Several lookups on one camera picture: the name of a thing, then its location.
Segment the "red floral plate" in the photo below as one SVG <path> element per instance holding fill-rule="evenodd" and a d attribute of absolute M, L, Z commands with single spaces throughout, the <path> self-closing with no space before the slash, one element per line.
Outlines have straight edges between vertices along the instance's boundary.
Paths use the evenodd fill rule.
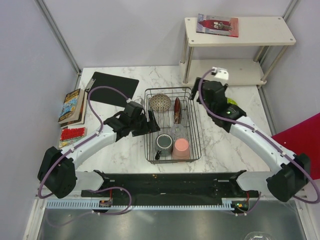
<path fill-rule="evenodd" d="M 180 124 L 181 123 L 181 101 L 177 97 L 174 102 L 174 124 Z"/>

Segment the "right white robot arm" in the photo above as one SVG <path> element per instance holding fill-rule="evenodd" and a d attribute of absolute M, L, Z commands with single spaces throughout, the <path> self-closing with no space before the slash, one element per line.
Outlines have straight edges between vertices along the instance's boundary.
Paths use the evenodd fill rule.
<path fill-rule="evenodd" d="M 244 142 L 269 167 L 269 171 L 262 172 L 239 171 L 235 181 L 229 184 L 230 193 L 240 197 L 246 191 L 267 192 L 281 202 L 295 198 L 308 183 L 314 183 L 310 158 L 304 153 L 295 154 L 265 135 L 241 108 L 227 101 L 227 87 L 198 77 L 190 100 L 199 94 L 197 102 L 215 125 Z"/>

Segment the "pink plastic cup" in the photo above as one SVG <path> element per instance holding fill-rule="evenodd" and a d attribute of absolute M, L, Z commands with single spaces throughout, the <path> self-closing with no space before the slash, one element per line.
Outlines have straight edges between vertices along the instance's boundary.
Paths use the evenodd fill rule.
<path fill-rule="evenodd" d="M 189 160 L 190 159 L 190 145 L 185 138 L 179 138 L 175 141 L 172 158 L 174 160 Z"/>

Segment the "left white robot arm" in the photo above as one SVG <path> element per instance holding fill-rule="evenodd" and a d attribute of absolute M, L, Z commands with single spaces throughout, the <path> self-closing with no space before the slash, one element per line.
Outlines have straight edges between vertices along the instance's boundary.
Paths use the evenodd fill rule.
<path fill-rule="evenodd" d="M 145 111 L 137 102 L 129 102 L 123 111 L 101 122 L 94 132 L 81 140 L 57 149 L 46 150 L 39 172 L 40 186 L 50 190 L 50 194 L 62 199 L 73 190 L 93 191 L 99 197 L 106 196 L 110 185 L 103 174 L 77 171 L 88 158 L 108 145 L 112 145 L 131 134 L 143 136 L 160 131 L 154 113 Z"/>

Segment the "clear glass tumbler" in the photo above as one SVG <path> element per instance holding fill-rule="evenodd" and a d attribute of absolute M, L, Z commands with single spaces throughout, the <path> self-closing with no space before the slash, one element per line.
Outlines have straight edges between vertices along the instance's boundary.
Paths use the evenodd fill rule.
<path fill-rule="evenodd" d="M 186 129 L 181 124 L 174 124 L 170 129 L 170 135 L 174 140 L 186 138 Z"/>

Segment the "black wire dish rack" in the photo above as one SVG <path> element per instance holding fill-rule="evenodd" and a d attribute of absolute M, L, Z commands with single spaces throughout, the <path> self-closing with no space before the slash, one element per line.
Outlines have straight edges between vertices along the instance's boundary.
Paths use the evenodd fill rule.
<path fill-rule="evenodd" d="M 164 112 L 153 111 L 155 120 L 160 127 L 160 131 L 149 133 L 144 136 L 144 155 L 145 159 L 152 164 L 171 164 L 178 163 L 180 160 L 173 159 L 172 155 L 161 157 L 155 160 L 155 140 L 161 134 L 168 134 L 171 136 L 171 127 L 174 125 L 174 106 L 175 99 L 179 98 L 181 103 L 181 122 L 185 127 L 186 140 L 189 143 L 190 158 L 186 162 L 194 162 L 199 160 L 202 156 L 200 133 L 198 127 L 198 119 L 196 114 L 195 104 L 189 99 L 192 89 L 189 87 L 161 87 L 148 88 L 144 92 L 144 108 L 150 108 L 150 98 L 157 94 L 167 95 L 171 100 L 171 107 Z"/>

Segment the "lime green plate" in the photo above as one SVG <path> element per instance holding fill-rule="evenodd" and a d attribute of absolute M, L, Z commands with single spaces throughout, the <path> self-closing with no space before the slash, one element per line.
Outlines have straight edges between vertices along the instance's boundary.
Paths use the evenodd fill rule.
<path fill-rule="evenodd" d="M 236 101 L 234 101 L 232 98 L 227 98 L 227 103 L 228 104 L 232 104 L 232 105 L 238 105 L 237 103 L 236 103 Z"/>

